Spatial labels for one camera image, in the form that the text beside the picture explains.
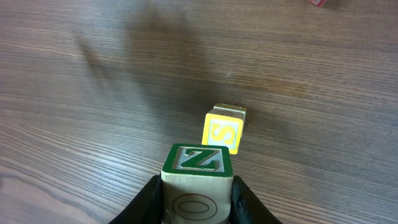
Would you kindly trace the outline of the green Z block left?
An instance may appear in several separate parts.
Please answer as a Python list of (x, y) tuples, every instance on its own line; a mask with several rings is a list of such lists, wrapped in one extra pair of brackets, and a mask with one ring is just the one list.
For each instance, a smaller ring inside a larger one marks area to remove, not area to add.
[(227, 147), (174, 144), (160, 176), (164, 223), (229, 223), (233, 168)]

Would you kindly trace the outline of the white block red side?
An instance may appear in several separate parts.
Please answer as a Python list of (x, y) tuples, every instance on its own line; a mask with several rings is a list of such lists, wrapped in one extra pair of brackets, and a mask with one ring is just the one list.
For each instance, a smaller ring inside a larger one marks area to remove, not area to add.
[(317, 7), (322, 7), (324, 3), (327, 2), (327, 0), (308, 0), (308, 1)]

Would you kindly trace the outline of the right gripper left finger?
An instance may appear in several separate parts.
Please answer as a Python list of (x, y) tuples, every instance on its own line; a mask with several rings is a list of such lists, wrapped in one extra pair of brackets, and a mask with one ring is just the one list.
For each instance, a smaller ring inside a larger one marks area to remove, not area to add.
[(127, 207), (109, 224), (161, 224), (162, 181), (153, 176)]

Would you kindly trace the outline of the yellow block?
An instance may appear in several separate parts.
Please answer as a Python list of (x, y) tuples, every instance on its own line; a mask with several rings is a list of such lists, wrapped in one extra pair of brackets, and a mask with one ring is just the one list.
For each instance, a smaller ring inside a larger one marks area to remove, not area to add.
[(237, 154), (243, 135), (246, 112), (229, 108), (213, 108), (205, 116), (203, 145), (225, 146)]

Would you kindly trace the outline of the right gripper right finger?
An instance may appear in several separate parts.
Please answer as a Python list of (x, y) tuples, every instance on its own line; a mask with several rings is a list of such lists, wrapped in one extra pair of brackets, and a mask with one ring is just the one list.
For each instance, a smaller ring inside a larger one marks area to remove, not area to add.
[(229, 223), (282, 224), (238, 175), (233, 178)]

